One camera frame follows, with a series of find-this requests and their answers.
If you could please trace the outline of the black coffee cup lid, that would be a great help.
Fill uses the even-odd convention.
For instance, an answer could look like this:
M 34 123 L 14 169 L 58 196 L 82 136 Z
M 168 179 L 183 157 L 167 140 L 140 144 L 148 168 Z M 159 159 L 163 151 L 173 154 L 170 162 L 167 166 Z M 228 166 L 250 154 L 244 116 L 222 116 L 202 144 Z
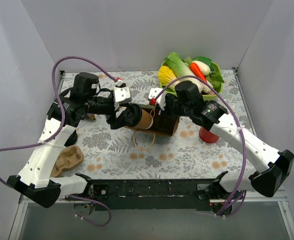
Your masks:
M 128 127 L 135 127 L 142 119 L 142 108 L 136 103 L 131 103 L 127 106 L 126 110 L 126 125 Z

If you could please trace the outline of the brown and green paper bag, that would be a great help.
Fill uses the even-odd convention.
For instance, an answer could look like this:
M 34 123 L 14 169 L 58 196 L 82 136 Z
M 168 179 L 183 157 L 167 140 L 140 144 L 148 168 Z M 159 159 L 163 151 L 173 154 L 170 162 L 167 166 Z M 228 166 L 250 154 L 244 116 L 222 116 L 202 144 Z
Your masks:
M 131 129 L 134 131 L 133 143 L 137 149 L 141 151 L 147 151 L 155 143 L 156 136 L 171 137 L 172 135 L 176 133 L 179 122 L 180 122 L 179 117 L 161 115 L 160 114 L 161 110 L 153 106 L 143 105 L 143 104 L 138 104 L 138 105 L 141 106 L 141 109 L 150 113 L 151 117 L 153 118 L 153 125 L 149 129 L 139 129 L 136 127 L 125 126 L 125 128 Z M 149 147 L 146 147 L 146 148 L 139 147 L 136 140 L 137 132 L 144 132 L 144 133 L 153 135 L 153 139 Z

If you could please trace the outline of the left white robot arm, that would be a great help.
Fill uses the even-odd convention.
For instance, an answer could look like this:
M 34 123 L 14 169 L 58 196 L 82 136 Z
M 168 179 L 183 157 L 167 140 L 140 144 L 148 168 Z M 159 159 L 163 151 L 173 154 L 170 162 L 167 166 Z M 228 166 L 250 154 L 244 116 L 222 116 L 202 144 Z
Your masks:
M 139 109 L 131 103 L 130 89 L 121 78 L 116 79 L 108 97 L 99 96 L 100 92 L 97 75 L 81 72 L 75 76 L 73 86 L 52 102 L 43 132 L 27 163 L 18 174 L 8 177 L 6 183 L 11 188 L 45 208 L 63 196 L 78 195 L 82 200 L 93 196 L 90 177 L 84 174 L 55 177 L 52 171 L 59 155 L 76 143 L 76 128 L 87 114 L 105 115 L 112 129 L 132 123 L 127 113 L 116 116 L 122 106 Z

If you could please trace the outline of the brown paper coffee cup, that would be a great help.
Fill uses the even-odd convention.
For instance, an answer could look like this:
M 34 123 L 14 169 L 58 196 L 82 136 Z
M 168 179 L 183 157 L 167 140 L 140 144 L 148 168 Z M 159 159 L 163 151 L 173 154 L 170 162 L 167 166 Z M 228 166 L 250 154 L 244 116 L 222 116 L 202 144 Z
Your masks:
M 148 113 L 144 109 L 141 109 L 141 118 L 135 127 L 138 129 L 147 130 L 153 125 L 153 123 L 154 120 L 151 117 L 150 113 Z

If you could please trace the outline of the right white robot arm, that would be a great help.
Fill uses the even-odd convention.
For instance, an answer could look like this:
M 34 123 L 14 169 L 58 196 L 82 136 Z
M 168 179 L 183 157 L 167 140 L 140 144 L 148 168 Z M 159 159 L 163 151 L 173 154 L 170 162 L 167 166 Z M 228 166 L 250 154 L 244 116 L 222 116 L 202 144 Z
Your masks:
M 175 90 L 175 95 L 162 90 L 155 97 L 163 113 L 189 117 L 194 124 L 227 142 L 253 166 L 249 170 L 242 167 L 240 172 L 220 174 L 206 191 L 213 191 L 219 199 L 236 191 L 256 191 L 273 197 L 291 172 L 294 154 L 288 149 L 280 151 L 271 147 L 241 127 L 226 104 L 204 100 L 193 82 L 180 82 Z

